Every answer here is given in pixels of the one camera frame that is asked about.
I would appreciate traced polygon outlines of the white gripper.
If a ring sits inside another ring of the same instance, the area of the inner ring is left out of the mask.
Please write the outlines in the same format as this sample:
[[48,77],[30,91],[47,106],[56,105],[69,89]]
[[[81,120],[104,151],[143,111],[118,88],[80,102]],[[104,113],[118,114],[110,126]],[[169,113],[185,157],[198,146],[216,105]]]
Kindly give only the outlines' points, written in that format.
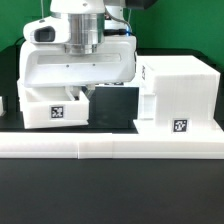
[[36,45],[26,41],[21,48],[20,82],[28,88],[65,87],[70,100],[76,95],[72,86],[87,85],[85,95],[92,97],[96,86],[128,82],[135,75],[136,38],[107,36],[96,53],[69,55],[63,45]]

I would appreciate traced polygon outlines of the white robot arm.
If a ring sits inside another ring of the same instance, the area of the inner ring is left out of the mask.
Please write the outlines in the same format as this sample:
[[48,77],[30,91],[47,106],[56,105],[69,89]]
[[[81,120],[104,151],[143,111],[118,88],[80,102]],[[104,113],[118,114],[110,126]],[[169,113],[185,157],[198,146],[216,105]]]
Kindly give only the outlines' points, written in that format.
[[51,15],[26,24],[19,81],[26,88],[128,82],[135,76],[131,27],[106,19],[108,8],[145,10],[158,0],[52,0]]

